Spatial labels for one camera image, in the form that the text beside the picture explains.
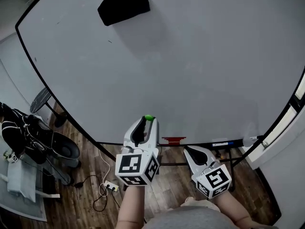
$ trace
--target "red object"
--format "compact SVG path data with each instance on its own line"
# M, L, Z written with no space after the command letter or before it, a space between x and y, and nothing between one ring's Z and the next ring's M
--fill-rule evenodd
M185 139L186 137L162 137L163 139L168 141L169 145L180 145L180 141Z

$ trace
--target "power strip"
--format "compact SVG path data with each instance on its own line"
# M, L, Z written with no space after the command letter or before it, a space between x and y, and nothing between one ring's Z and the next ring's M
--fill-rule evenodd
M110 182L110 181L105 181L105 184L104 184L104 185L105 185L105 187L109 188L110 190L113 189L115 192L117 192L118 189L119 189L119 186L113 184L113 183Z

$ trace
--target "round table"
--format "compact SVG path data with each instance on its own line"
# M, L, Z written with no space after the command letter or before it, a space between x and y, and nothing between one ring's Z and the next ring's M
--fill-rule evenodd
M44 105L46 105L53 114L56 116L55 120L55 127L60 127L62 126L65 121L67 120L67 114L65 112L62 112L60 114L56 113L53 108L48 104L48 100L51 98L51 93L48 91L47 88L44 88L41 90L40 93L35 97L33 103L30 106L30 112L36 113L38 110L40 110Z

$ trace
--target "whiteboard frame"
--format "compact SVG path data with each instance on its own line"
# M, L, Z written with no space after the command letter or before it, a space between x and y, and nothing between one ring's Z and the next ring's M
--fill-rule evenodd
M29 52L27 51L27 48L25 47L25 44L22 40L21 34L19 32L19 25L21 24L21 22L23 21L23 19L28 15L28 13L31 11L31 9L39 2L40 0L34 0L34 2L26 9L26 11L24 12L24 14L21 16L21 18L18 20L17 24L15 25L15 29L18 35L18 38L22 44L22 47L29 59L29 61L31 62L31 65L33 66L35 72L37 73L37 75L39 76L40 80L42 81L42 83L45 85L45 87L48 89L48 91L51 93L51 95L53 96L53 98L55 99L55 101L60 105L60 107L63 109L63 111L67 114L67 118L70 121L70 123L72 125L74 125L74 127L82 134L84 135L91 143L93 143L99 150L101 150L105 155L107 155L109 158L111 158L113 161L116 160L116 158L107 150L105 149L101 144L106 144L106 145L119 145L122 146L122 143L106 143L106 142L97 142L96 140L94 140L78 123L77 121L69 114L69 112L65 109L65 107L60 103L60 101L57 99L57 97L54 95L54 93L52 92L52 90L50 89L50 87L46 84L46 82L44 81L43 77L41 76L41 74L39 73L38 69L35 66L35 63L33 62L33 60L31 59ZM281 119L284 117L285 113L287 112L287 110L290 107L290 102L291 99L294 97L297 88L303 78L303 75L305 73L305 69L303 70L302 76L291 96L291 98L289 99L287 105L285 106L285 108L283 109L283 111L280 113L280 115L278 116L278 118L274 121L274 123L271 125L271 127L266 131L266 133L264 135L261 135L258 137L257 141L252 145L252 147L246 152L244 153L240 159L236 160L233 163L233 167L236 166L238 163L240 163L245 157L247 157L254 149L256 149L258 147L258 145L260 143L262 143L262 141L272 132L272 130L278 125L278 123L281 121ZM243 140L239 139L239 140L232 140L232 141L226 141L226 142L233 142L233 145L229 145L229 146L218 146L218 147L212 147L212 143L197 143L197 144L183 144L183 146L186 145L197 145L197 146L203 146L203 147L207 147L211 150L219 150L219 149L226 149L226 148L234 148L234 147L241 147Z

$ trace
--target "forearm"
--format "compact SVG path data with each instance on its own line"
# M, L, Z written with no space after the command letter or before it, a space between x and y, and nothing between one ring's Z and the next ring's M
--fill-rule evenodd
M120 208L116 229L140 229L144 220L145 187L128 187Z
M228 191L215 197L214 204L241 229L249 229L260 224L252 221L248 211Z

